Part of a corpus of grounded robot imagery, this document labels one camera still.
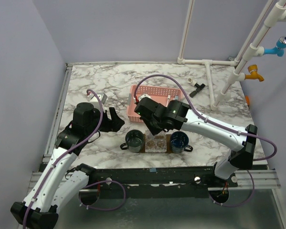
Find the clear textured acrylic holder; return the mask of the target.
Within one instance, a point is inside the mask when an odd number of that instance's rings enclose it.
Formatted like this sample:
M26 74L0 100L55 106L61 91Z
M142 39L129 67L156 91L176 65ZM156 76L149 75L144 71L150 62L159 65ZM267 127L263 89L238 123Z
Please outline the clear textured acrylic holder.
M167 151L166 134L160 132L155 135L154 140L148 140L147 135L150 131L145 131L145 152L146 153L165 153Z

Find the dark green mug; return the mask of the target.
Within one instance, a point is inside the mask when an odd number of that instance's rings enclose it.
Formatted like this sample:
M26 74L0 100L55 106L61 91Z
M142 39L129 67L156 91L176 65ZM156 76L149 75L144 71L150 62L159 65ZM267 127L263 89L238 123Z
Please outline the dark green mug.
M139 153L144 147L144 134L139 130L131 130L125 136L125 142L120 145L121 150Z

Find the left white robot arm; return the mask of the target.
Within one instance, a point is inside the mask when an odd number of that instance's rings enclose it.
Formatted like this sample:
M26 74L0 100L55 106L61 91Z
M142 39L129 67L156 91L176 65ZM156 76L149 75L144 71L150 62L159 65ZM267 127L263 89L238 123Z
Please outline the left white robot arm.
M69 167L90 138L98 132L118 132L125 122L115 108L104 110L101 103L83 102L76 105L72 120L61 131L53 153L39 180L21 202L14 202L11 213L25 229L52 229L59 212L82 188L99 187L97 170L78 165L71 177L62 182Z

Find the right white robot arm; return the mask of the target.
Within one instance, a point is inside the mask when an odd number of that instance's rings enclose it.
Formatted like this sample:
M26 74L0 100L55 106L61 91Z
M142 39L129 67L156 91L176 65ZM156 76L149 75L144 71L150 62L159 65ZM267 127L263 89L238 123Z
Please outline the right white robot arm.
M164 106L148 97L136 103L140 116L152 135L166 130L183 130L200 134L230 148L230 154L214 165L210 182L215 187L226 183L237 170L250 170L253 165L257 127L233 126L194 112L190 105L172 100Z

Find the dark blue mug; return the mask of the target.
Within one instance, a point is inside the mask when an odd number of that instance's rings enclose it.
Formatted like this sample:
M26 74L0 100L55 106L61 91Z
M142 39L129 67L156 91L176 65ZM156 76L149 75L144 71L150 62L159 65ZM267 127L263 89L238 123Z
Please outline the dark blue mug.
M192 152L193 147L189 145L189 137L182 131L176 131L171 134L169 140L170 150L173 153Z

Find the brown wooden oval tray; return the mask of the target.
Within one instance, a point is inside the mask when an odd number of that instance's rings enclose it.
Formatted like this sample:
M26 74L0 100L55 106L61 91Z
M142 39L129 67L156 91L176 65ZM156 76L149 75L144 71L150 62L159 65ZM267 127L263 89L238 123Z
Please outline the brown wooden oval tray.
M169 140L171 135L159 134L151 136L148 133L144 134L144 146L139 151L140 153L169 153Z

